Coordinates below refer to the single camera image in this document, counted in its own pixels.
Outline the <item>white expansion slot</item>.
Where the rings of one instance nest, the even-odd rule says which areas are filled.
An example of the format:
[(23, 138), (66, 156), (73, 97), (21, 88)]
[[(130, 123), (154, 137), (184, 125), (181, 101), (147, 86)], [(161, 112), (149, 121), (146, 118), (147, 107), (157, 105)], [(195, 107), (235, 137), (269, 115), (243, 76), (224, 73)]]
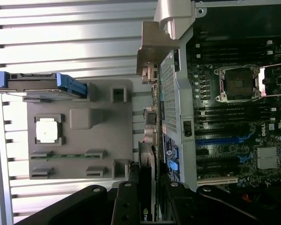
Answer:
[(235, 184), (238, 182), (238, 177), (215, 177), (215, 178), (205, 178), (197, 181), (197, 185), (226, 185)]

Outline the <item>long black expansion slot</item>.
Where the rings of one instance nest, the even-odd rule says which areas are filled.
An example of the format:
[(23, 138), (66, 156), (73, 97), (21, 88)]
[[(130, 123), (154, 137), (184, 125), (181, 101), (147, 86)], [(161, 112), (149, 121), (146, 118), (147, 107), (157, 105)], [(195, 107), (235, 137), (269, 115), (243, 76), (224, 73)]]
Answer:
[(249, 127), (205, 127), (196, 129), (195, 135), (240, 135), (250, 131)]
[(210, 163), (239, 163), (240, 159), (238, 157), (215, 157), (215, 158), (203, 158), (203, 159), (197, 159), (196, 164), (210, 164)]
[(239, 173), (238, 167), (218, 167), (218, 168), (205, 168), (198, 169), (197, 174), (228, 174), (228, 173)]

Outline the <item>green RAM stick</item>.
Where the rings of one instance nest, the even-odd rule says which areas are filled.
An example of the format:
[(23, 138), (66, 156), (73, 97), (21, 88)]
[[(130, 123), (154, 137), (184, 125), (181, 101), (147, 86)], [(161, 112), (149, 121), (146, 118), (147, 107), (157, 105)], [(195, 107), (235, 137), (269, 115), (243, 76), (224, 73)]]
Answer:
[(46, 158), (90, 158), (90, 159), (101, 159), (102, 157), (98, 154), (86, 155), (86, 154), (50, 154)]

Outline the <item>grey parts rack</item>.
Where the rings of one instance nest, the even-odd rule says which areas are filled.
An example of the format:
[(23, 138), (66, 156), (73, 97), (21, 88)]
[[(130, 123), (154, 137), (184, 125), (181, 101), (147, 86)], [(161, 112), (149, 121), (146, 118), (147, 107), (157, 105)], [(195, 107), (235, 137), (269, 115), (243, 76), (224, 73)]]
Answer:
[[(31, 179), (115, 179), (128, 177), (133, 161), (130, 80), (86, 80), (85, 99), (27, 103)], [(58, 122), (55, 143), (36, 139), (36, 122)], [(50, 154), (98, 154), (101, 159), (46, 158)]]

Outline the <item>blue expansion slot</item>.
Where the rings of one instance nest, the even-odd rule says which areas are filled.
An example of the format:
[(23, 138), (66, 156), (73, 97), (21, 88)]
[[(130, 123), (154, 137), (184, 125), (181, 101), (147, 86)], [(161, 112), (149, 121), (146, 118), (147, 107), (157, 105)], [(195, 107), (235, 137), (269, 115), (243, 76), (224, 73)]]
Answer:
[(245, 140), (250, 139), (252, 133), (243, 137), (231, 137), (231, 138), (211, 138), (211, 139), (198, 139), (195, 141), (197, 146), (203, 145), (220, 145), (220, 144), (236, 144), (243, 143)]

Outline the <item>silver chipset heatsink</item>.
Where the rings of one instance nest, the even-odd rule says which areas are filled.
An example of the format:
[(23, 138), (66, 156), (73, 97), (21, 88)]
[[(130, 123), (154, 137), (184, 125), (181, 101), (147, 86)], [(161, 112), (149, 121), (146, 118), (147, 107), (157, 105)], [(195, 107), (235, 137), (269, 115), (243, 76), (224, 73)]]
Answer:
[(280, 167), (279, 151), (276, 147), (257, 148), (257, 167), (259, 169), (276, 169)]

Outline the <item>grey open PC case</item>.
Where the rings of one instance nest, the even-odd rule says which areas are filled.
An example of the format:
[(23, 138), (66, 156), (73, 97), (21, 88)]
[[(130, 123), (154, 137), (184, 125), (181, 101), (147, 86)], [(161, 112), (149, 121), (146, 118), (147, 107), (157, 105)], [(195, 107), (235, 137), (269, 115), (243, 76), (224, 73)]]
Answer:
[[(281, 0), (158, 0), (154, 20), (179, 43), (160, 64), (164, 161), (172, 181), (183, 182), (196, 191), (193, 94), (186, 45), (201, 30), (210, 38), (281, 37)], [(179, 148), (179, 174), (168, 166), (169, 160), (174, 159), (174, 144)], [(229, 193), (268, 187), (213, 186)]]

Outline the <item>green motherboard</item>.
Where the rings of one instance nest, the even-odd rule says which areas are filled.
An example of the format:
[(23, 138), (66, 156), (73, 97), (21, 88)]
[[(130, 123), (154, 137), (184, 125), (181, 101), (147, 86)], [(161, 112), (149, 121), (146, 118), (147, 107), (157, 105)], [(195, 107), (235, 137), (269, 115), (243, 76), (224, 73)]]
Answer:
[[(208, 41), (257, 41), (257, 40), (272, 40), (274, 43), (267, 47), (272, 48), (274, 54), (273, 60), (264, 64), (245, 63), (245, 64), (198, 64), (194, 61), (196, 59), (195, 44)], [(186, 58), (187, 58), (187, 72), (188, 79), (192, 85), (193, 94), (193, 114), (194, 114), (194, 131), (199, 128), (217, 128), (217, 127), (249, 127), (250, 131), (240, 135), (195, 135), (195, 140), (198, 139), (211, 139), (211, 138), (231, 138), (243, 137), (252, 133), (250, 139), (245, 140), (243, 143), (236, 144), (220, 144), (220, 145), (203, 145), (197, 146), (195, 144), (195, 151), (197, 149), (206, 148), (209, 150), (209, 155), (197, 156), (197, 159), (203, 158), (230, 158), (238, 157), (239, 163), (210, 163), (210, 164), (196, 164), (196, 169), (205, 168), (218, 168), (218, 167), (238, 167), (239, 173), (228, 174), (197, 174), (197, 181), (205, 178), (215, 177), (238, 177), (238, 182), (234, 185), (238, 188), (256, 188), (258, 186), (269, 186), (276, 182), (281, 182), (281, 96), (265, 97), (264, 85), (264, 70), (267, 67), (281, 65), (281, 37), (252, 37), (242, 39), (223, 39), (223, 38), (210, 38), (206, 31), (198, 31), (194, 34), (193, 38), (186, 45)], [(239, 67), (245, 65), (255, 65), (260, 68), (259, 73), (259, 90), (261, 91), (261, 98), (256, 101), (243, 102), (243, 103), (220, 103), (215, 100), (219, 95), (219, 77), (214, 74), (214, 70), (221, 67)], [(269, 120), (260, 121), (198, 121), (195, 109), (200, 107), (224, 107), (226, 105), (273, 105), (271, 111), (275, 113), (271, 115)], [(257, 167), (257, 148), (262, 147), (276, 147), (279, 151), (280, 167), (276, 169), (259, 169)]]

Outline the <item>silver CPU chip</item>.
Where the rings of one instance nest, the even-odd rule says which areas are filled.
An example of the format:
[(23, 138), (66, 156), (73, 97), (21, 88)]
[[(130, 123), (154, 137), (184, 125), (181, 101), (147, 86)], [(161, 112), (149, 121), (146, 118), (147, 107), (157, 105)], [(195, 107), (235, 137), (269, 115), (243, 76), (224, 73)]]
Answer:
[(55, 143), (58, 139), (58, 122), (54, 118), (41, 118), (37, 121), (36, 139), (40, 143)]

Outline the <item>RAM slot with white clips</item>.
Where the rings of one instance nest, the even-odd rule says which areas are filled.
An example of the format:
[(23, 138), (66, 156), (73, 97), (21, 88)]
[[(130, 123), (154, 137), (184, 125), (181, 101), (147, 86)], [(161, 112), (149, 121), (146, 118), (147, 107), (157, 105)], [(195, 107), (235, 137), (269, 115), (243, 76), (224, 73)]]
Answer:
[(209, 52), (196, 54), (197, 59), (211, 59), (211, 58), (263, 58), (272, 56), (273, 51), (265, 52)]
[(208, 41), (196, 43), (195, 48), (205, 48), (205, 47), (264, 47), (272, 45), (274, 42), (272, 40), (257, 40), (257, 41)]
[(220, 110), (204, 110), (204, 111), (196, 111), (196, 116), (224, 116), (224, 115), (268, 115), (275, 113), (275, 111), (271, 111), (271, 108), (237, 108), (237, 109), (220, 109)]

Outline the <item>metal CPU socket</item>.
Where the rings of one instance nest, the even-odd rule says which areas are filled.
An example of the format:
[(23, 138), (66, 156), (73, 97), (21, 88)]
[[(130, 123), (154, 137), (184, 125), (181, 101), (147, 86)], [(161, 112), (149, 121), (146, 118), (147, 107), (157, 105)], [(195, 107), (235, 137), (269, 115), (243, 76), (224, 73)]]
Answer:
[(219, 95), (215, 100), (230, 104), (260, 99), (259, 73), (260, 68), (255, 65), (215, 69), (214, 74), (219, 77)]

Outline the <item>hard disk with blue rails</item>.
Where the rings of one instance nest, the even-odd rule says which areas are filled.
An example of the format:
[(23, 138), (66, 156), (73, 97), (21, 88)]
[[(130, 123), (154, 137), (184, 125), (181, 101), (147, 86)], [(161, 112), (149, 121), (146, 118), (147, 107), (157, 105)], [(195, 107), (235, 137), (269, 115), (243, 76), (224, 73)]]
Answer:
[(88, 88), (62, 73), (23, 74), (0, 71), (0, 94), (11, 94), (28, 100), (68, 100), (87, 98)]

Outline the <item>metal socket cover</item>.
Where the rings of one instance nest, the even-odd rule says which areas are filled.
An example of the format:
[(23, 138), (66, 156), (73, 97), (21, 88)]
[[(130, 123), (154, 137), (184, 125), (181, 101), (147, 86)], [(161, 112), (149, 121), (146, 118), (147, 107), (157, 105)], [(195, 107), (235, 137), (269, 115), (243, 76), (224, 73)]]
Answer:
[(281, 96), (281, 65), (266, 67), (264, 70), (264, 96)]

